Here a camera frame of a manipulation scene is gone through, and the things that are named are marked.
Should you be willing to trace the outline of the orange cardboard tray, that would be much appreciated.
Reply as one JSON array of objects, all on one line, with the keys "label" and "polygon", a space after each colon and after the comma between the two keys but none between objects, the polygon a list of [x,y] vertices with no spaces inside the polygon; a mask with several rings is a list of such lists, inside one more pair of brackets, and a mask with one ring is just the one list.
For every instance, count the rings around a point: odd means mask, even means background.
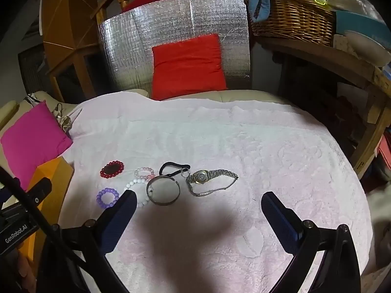
[{"label": "orange cardboard tray", "polygon": [[[36,168],[29,183],[30,190],[40,179],[49,178],[52,183],[52,191],[38,205],[38,209],[44,215],[50,225],[57,224],[60,211],[67,193],[70,181],[74,173],[74,168],[66,162],[63,157],[57,157]],[[37,267],[43,250],[45,234],[42,230],[37,230],[28,237],[22,247],[21,252],[25,254]]]}]

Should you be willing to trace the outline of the magenta cushion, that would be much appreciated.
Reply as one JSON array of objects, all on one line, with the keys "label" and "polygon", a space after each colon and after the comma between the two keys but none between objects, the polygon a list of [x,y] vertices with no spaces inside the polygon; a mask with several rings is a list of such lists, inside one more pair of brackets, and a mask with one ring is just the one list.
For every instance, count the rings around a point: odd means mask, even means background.
[{"label": "magenta cushion", "polygon": [[27,189],[36,168],[64,153],[72,140],[43,101],[4,132],[1,145],[9,169]]}]

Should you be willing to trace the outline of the pink white bedspread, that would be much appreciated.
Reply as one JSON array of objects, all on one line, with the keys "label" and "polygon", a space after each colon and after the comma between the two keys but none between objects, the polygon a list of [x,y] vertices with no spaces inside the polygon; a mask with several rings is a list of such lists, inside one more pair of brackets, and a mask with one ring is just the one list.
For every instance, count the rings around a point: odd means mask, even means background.
[{"label": "pink white bedspread", "polygon": [[268,292],[288,266],[261,211],[272,191],[303,220],[321,228],[347,224],[360,269],[369,261],[372,226],[365,193],[323,124],[289,105],[207,99],[153,101],[132,92],[107,94],[70,114],[73,165],[60,215],[64,228],[97,218],[98,192],[123,192],[135,170],[165,162],[192,171],[226,169],[189,189],[160,189],[167,206],[146,200],[107,256],[130,292]]}]

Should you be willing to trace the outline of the patterned small pouch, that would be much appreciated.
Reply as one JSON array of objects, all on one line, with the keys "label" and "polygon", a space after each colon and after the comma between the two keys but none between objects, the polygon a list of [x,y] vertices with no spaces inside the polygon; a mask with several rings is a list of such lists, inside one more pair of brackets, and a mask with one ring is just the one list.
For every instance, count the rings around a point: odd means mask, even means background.
[{"label": "patterned small pouch", "polygon": [[61,129],[67,134],[72,127],[72,119],[68,115],[63,114],[62,103],[58,103],[52,111],[54,118],[58,122]]}]

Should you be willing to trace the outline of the red cushion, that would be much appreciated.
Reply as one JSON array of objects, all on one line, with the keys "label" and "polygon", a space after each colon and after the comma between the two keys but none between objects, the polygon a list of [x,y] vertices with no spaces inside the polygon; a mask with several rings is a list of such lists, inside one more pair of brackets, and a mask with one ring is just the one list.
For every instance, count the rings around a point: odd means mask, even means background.
[{"label": "red cushion", "polygon": [[154,100],[227,88],[218,34],[155,46],[152,54]]}]

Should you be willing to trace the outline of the silver foil insulation panel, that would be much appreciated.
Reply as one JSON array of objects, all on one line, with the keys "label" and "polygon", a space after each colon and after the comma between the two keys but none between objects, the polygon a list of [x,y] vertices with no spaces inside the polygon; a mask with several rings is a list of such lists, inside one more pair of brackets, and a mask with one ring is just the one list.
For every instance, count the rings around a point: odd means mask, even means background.
[{"label": "silver foil insulation panel", "polygon": [[99,41],[116,91],[152,90],[152,48],[218,34],[229,89],[248,89],[250,47],[245,0],[160,0],[107,19]]}]

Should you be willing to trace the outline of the wicker basket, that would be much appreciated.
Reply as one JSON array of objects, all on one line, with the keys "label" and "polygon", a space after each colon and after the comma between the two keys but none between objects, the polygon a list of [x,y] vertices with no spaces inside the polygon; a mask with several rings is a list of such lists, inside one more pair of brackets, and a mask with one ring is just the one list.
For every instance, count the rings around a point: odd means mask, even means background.
[{"label": "wicker basket", "polygon": [[268,19],[250,25],[255,36],[331,46],[335,13],[312,0],[270,0]]}]

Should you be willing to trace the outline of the wooden cabinet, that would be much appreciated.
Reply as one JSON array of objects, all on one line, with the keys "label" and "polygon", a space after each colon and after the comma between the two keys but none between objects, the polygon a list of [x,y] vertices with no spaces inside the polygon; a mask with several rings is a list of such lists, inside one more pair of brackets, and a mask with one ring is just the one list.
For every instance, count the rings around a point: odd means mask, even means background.
[{"label": "wooden cabinet", "polygon": [[54,98],[64,102],[59,76],[76,73],[76,88],[84,99],[96,96],[86,57],[99,51],[96,21],[90,18],[98,0],[42,0],[41,23]]}]

